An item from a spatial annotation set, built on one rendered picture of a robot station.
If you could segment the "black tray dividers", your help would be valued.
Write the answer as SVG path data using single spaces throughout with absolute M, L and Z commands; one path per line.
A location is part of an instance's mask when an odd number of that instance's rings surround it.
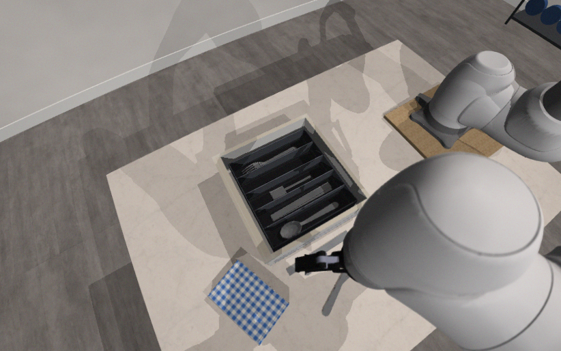
M 290 143 L 293 143 L 294 141 L 297 141 L 298 139 L 303 138 L 307 144 L 303 145 L 271 162 L 268 162 L 238 178 L 236 178 L 235 174 L 233 171 L 235 171 L 236 169 L 239 169 L 259 158 L 262 158 L 280 148 L 285 147 L 286 145 L 289 145 Z M 253 180 L 309 151 L 313 151 L 315 153 L 315 155 L 317 156 L 317 158 L 314 158 L 313 160 L 308 161 L 307 163 L 304 163 L 303 165 L 300 165 L 299 167 L 296 167 L 295 169 L 292 169 L 291 171 L 251 190 L 248 193 L 244 193 L 241 185 L 245 184 L 246 182 Z M 293 189 L 292 191 L 280 196 L 279 198 L 267 203 L 264 206 L 261 206 L 260 208 L 257 208 L 256 210 L 253 210 L 249 200 L 270 190 L 271 188 L 274 188 L 275 186 L 278 186 L 279 184 L 282 184 L 283 182 L 301 174 L 302 172 L 318 165 L 322 163 L 322 165 L 326 168 L 327 172 L 316 177 L 315 179 L 303 184 L 302 186 L 299 186 L 295 189 Z M 288 245 L 289 243 L 293 242 L 294 240 L 302 237 L 303 235 L 309 233 L 310 231 L 316 229 L 317 227 L 319 227 L 320 225 L 323 225 L 324 223 L 328 222 L 329 220 L 333 219 L 334 217 L 340 215 L 341 213 L 345 212 L 346 210 L 352 208 L 356 202 L 358 201 L 357 198 L 355 197 L 355 195 L 351 192 L 351 190 L 349 189 L 349 187 L 346 185 L 346 183 L 343 181 L 343 179 L 341 178 L 341 176 L 337 173 L 337 171 L 335 170 L 335 168 L 331 165 L 331 163 L 329 162 L 329 160 L 325 157 L 325 155 L 323 154 L 323 152 L 319 149 L 319 147 L 317 146 L 317 144 L 313 141 L 313 139 L 311 138 L 311 136 L 307 133 L 307 131 L 303 128 L 299 131 L 296 131 L 286 137 L 283 137 L 282 139 L 279 139 L 278 141 L 275 141 L 261 149 L 258 149 L 246 156 L 243 156 L 235 161 L 233 161 L 232 163 L 228 164 L 232 174 L 234 175 L 238 186 L 243 194 L 243 196 L 245 197 L 250 209 L 252 210 L 253 214 L 255 215 L 258 223 L 260 224 L 266 238 L 267 241 L 269 242 L 273 252 L 283 248 L 284 246 Z M 287 201 L 288 199 L 291 199 L 292 197 L 302 193 L 303 191 L 313 187 L 316 184 L 319 184 L 320 182 L 328 179 L 332 177 L 333 180 L 336 182 L 336 184 L 338 185 L 338 188 L 330 191 L 329 193 L 326 193 L 325 195 L 321 196 L 320 198 L 306 204 L 305 206 L 301 207 L 300 209 L 292 212 L 291 214 L 288 214 L 287 216 L 277 220 L 276 222 L 268 225 L 267 227 L 262 227 L 261 223 L 259 222 L 259 219 L 257 218 L 257 216 L 259 216 L 260 214 L 263 214 L 264 212 L 272 209 L 273 207 L 283 203 L 284 201 Z M 331 198 L 332 196 L 336 195 L 337 193 L 343 192 L 343 194 L 346 196 L 346 198 L 349 200 L 350 204 L 346 205 L 345 207 L 341 208 L 340 210 L 337 210 L 336 212 L 332 213 L 331 215 L 327 216 L 326 218 L 320 220 L 319 222 L 315 223 L 314 225 L 311 225 L 310 227 L 306 228 L 305 230 L 301 231 L 300 233 L 290 237 L 289 239 L 285 240 L 284 242 L 276 245 L 275 247 L 272 246 L 272 243 L 270 242 L 268 236 L 266 233 L 268 233 L 269 231 L 273 230 L 274 228 L 282 225 L 283 223 L 286 223 L 287 221 L 293 219 L 294 217 L 302 214 L 303 212 L 306 212 L 307 210 L 311 209 L 312 207 L 318 205 L 319 203 Z

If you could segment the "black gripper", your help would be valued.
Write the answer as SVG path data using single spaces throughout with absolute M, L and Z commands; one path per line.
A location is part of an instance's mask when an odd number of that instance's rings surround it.
M 343 268 L 343 269 L 340 269 Z M 331 255 L 327 255 L 325 251 L 318 251 L 314 254 L 295 258 L 295 272 L 305 272 L 310 275 L 311 272 L 332 271 L 335 273 L 347 273 L 350 278 L 356 281 L 347 271 L 344 263 L 343 246 L 341 251 L 333 251 Z M 357 281 L 356 281 L 357 282 Z

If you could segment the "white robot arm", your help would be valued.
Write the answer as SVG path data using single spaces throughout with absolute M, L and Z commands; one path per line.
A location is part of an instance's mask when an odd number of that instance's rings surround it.
M 561 81 L 525 89 L 504 55 L 464 59 L 410 119 L 450 149 L 472 128 L 532 160 L 561 161 Z M 390 178 L 343 240 L 361 285 L 415 311 L 463 351 L 561 351 L 561 246 L 546 255 L 541 206 L 496 160 L 428 157 Z M 368 276 L 369 277 L 368 277 Z

